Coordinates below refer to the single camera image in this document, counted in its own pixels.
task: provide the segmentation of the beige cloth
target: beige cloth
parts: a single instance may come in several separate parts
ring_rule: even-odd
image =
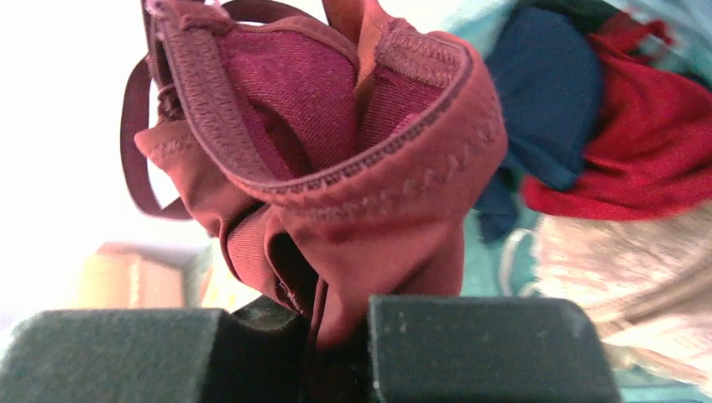
[[[655,222],[545,216],[536,289],[578,303],[611,362],[712,395],[712,203]]]

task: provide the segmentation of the red garment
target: red garment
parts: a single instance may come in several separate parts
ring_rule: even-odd
[[[604,69],[599,135],[585,149],[586,170],[573,189],[554,191],[525,179],[529,208],[632,221],[670,216],[712,198],[712,95],[628,55],[649,34],[669,41],[665,31],[656,21],[588,36]]]

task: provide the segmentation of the maroon garment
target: maroon garment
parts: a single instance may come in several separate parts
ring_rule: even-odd
[[[526,178],[529,208],[631,221],[670,216],[712,198],[712,95],[630,55],[650,34],[669,42],[665,31],[656,21],[589,35],[605,75],[599,134],[585,149],[586,170],[573,189],[554,191]]]
[[[306,375],[327,400],[324,384],[349,392],[323,358],[359,333],[369,296],[459,294],[463,219],[506,136],[469,44],[419,34],[376,0],[324,6],[332,27],[264,0],[153,1],[122,154],[142,211],[195,218],[239,280],[311,320]],[[150,129],[147,71],[161,94]],[[157,205],[144,156],[180,201]]]

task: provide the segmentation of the maroon strap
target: maroon strap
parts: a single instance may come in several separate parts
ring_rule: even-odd
[[[146,11],[145,5],[145,0],[141,0],[149,48],[155,51],[151,46],[154,41],[151,27],[152,18]],[[235,20],[262,24],[270,24],[293,16],[313,18],[298,8],[270,0],[233,0],[225,3],[223,8]],[[151,76],[147,58],[141,60],[131,71],[126,91],[123,94],[119,145],[123,176],[129,195],[143,214],[152,217],[188,220],[191,219],[191,215],[180,198],[174,200],[167,207],[161,207],[150,183],[148,162],[134,143],[136,133],[149,128]]]

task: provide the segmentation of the navy blue garment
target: navy blue garment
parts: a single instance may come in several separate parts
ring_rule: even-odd
[[[584,146],[603,96],[598,57],[566,17],[522,8],[485,60],[500,96],[509,150],[475,203],[483,241],[503,238],[517,210],[502,171],[534,175],[558,191],[584,170]]]

